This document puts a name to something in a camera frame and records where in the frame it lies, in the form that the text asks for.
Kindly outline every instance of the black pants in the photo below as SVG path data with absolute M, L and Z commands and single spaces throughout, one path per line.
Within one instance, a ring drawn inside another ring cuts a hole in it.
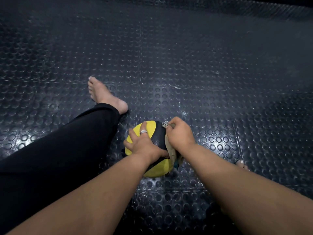
M 0 161 L 0 234 L 95 177 L 119 112 L 100 103 Z

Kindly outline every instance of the leg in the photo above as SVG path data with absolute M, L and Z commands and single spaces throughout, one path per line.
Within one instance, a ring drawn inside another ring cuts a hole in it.
M 127 104 L 95 78 L 98 104 L 0 162 L 0 234 L 96 176 Z

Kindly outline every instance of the silver ring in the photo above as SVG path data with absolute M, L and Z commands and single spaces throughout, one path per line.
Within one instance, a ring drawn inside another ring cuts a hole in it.
M 142 133 L 147 133 L 148 131 L 147 130 L 141 130 L 140 132 L 139 132 L 139 135 L 141 135 Z

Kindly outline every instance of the black rubber floor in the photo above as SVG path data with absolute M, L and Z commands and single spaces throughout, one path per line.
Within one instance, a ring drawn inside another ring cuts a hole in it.
M 127 128 L 179 116 L 220 157 L 313 198 L 312 9 L 240 0 L 1 0 L 0 9 L 0 158 L 92 107 L 93 75 L 130 107 L 99 172 L 122 158 Z M 187 163 L 143 179 L 118 230 L 239 233 Z

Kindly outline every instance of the right hand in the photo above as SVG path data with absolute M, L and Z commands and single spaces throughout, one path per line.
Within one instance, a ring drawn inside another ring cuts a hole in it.
M 181 118 L 174 117 L 168 124 L 175 124 L 174 129 L 171 126 L 166 127 L 166 134 L 171 146 L 180 154 L 196 144 L 191 128 Z

